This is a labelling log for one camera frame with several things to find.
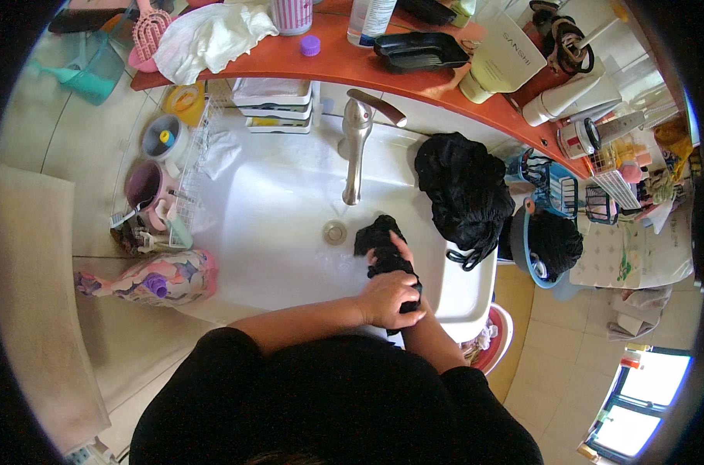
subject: drain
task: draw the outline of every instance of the drain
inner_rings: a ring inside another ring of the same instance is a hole
[[[332,246],[338,246],[347,239],[347,228],[339,221],[332,219],[328,221],[321,230],[324,240]]]

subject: faucet handle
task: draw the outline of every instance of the faucet handle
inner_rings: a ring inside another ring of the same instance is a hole
[[[366,94],[356,88],[349,89],[347,91],[347,97],[354,98],[360,103],[364,103],[365,105],[375,108],[379,112],[383,113],[383,115],[391,120],[391,122],[397,127],[406,126],[406,116],[396,107],[384,100],[381,100],[380,98],[373,97],[372,95]]]

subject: pink sponge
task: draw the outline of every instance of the pink sponge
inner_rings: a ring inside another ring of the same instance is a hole
[[[636,163],[625,162],[620,167],[620,175],[623,177],[623,181],[635,184],[641,181],[641,168]]]

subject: faucet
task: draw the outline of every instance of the faucet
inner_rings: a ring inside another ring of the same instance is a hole
[[[373,129],[373,108],[383,113],[398,127],[406,125],[406,116],[393,105],[380,98],[366,94],[356,88],[347,91],[347,107],[342,120],[342,131],[345,137],[339,142],[338,152],[349,161],[347,170],[347,187],[342,194],[342,200],[347,205],[357,205],[359,202],[359,187],[362,183],[362,152],[365,141]]]

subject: window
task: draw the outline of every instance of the window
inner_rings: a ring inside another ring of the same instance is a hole
[[[599,455],[629,463],[663,423],[690,364],[688,352],[653,348],[641,352],[643,369],[621,367],[612,391],[589,434]]]

